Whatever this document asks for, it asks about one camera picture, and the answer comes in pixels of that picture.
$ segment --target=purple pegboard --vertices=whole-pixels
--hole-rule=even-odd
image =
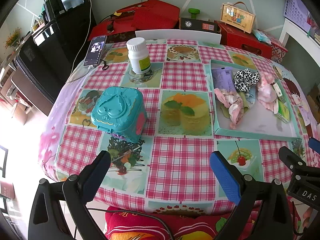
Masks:
[[[309,11],[301,0],[286,0],[284,5],[284,17],[298,25],[305,32],[309,32],[310,25],[307,23]]]

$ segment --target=mint green tray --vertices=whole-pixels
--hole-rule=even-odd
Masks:
[[[221,67],[233,67],[235,70],[245,69],[245,67],[237,64],[212,59],[211,68],[213,68],[214,64],[221,65]],[[218,100],[216,101],[213,92],[214,133],[217,135],[251,139],[267,139],[276,141],[296,140],[299,137],[299,129],[293,114],[292,106],[281,82],[279,80],[275,81],[278,83],[282,94],[285,97],[286,105],[289,108],[290,121],[287,124],[278,119],[271,111],[265,109],[256,98],[254,106],[243,115],[236,129],[232,130],[229,126],[231,120],[224,117],[222,110],[220,109],[220,102]]]

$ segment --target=white bottle cap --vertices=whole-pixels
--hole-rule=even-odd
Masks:
[[[141,37],[133,38],[127,41],[127,48],[130,51],[138,51],[147,46],[146,40]]]

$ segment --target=teal box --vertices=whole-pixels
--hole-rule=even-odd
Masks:
[[[147,120],[142,93],[134,88],[107,88],[93,108],[91,120],[98,130],[137,143]]]
[[[246,69],[243,66],[228,63],[219,60],[211,60],[211,69],[219,67],[233,67],[233,73],[238,70]],[[290,121],[286,124],[278,119],[273,112],[265,109],[257,100],[255,104],[250,108],[241,118],[239,124],[235,130],[230,128],[231,120],[226,118],[222,110],[220,109],[220,102],[216,100],[214,92],[213,94],[213,106],[214,106],[214,133],[217,135],[233,136],[240,138],[251,139],[266,139],[276,141],[295,141],[299,138],[299,129],[296,119],[293,114],[292,106],[288,99],[287,94],[279,80],[275,80],[279,85],[282,94],[286,100],[286,106],[290,112]]]

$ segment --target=white shelf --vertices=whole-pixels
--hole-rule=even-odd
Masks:
[[[307,33],[304,30],[290,20],[285,19],[279,41],[285,46],[289,36],[294,38],[310,54],[318,66],[320,66],[319,44],[314,41],[313,38],[307,37]]]

